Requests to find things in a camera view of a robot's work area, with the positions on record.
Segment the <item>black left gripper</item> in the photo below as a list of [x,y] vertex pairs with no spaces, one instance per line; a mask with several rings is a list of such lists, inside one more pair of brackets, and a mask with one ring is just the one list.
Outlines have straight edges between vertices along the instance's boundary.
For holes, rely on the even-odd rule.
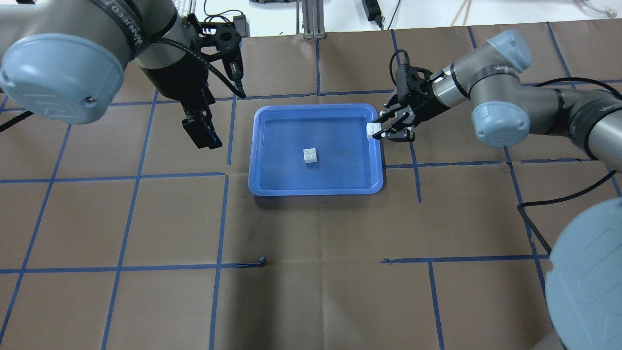
[[244,98],[242,35],[235,24],[200,22],[195,14],[174,14],[149,38],[151,46],[141,54],[143,73],[160,95],[194,112],[182,120],[182,127],[196,148],[221,148],[210,109],[216,100],[208,78],[213,75],[234,95]]

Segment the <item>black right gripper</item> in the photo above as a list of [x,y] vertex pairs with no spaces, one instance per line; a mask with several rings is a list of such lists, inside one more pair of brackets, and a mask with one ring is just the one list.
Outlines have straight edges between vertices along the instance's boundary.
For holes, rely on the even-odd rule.
[[[432,86],[432,73],[427,69],[414,66],[399,66],[395,72],[396,89],[384,104],[372,123],[413,125],[426,122],[449,110],[437,97]],[[389,129],[375,134],[373,139],[387,139],[391,142],[414,142],[415,134],[412,126],[397,132]]]

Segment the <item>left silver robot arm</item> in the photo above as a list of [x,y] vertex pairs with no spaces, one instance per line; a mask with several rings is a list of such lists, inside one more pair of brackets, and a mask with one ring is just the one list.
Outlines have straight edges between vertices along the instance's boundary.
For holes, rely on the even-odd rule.
[[1,91],[68,124],[98,121],[135,62],[160,95],[178,101],[197,148],[222,142],[209,76],[239,98],[242,36],[231,22],[200,22],[173,0],[17,0],[1,6]]

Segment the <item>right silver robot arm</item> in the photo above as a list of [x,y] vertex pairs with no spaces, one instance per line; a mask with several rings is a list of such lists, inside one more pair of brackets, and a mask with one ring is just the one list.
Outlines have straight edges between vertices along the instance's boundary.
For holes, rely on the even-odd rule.
[[558,199],[518,204],[525,224],[552,264],[545,297],[555,335],[539,345],[564,350],[621,348],[622,204],[614,198],[586,209],[559,235],[544,239],[526,209],[569,201],[621,172],[621,94],[600,81],[600,89],[553,88],[555,80],[523,86],[520,74],[532,56],[520,33],[506,30],[469,54],[432,73],[411,66],[407,52],[391,73],[395,91],[367,125],[369,138],[414,141],[422,122],[470,101],[476,138],[491,148],[518,144],[530,134],[566,137],[610,171],[588,188]]

